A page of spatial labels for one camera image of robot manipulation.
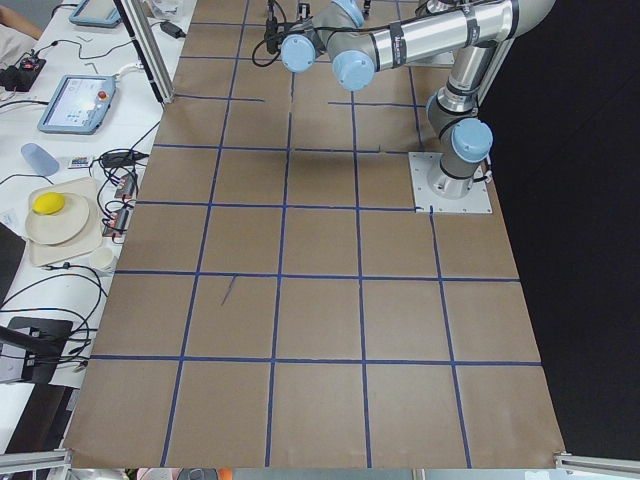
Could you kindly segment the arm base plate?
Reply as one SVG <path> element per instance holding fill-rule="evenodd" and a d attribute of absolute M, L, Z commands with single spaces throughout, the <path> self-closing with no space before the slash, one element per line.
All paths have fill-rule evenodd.
<path fill-rule="evenodd" d="M 488 186 L 478 164 L 472 177 L 454 179 L 441 170 L 441 153 L 408 154 L 414 209 L 433 214 L 492 214 Z"/>

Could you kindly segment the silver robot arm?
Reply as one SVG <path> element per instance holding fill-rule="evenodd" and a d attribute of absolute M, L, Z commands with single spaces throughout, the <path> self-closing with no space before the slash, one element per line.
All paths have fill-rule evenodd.
<path fill-rule="evenodd" d="M 367 29 L 353 1 L 333 1 L 318 14 L 287 28 L 275 40 L 284 65 L 308 70 L 326 54 L 346 90 L 368 86 L 380 71 L 452 51 L 446 84 L 427 103 L 427 117 L 443 153 L 429 170 L 430 189 L 451 200 L 464 198 L 493 144 L 477 117 L 479 90 L 498 62 L 502 44 L 535 28 L 551 1 L 425 1 L 414 17 Z"/>

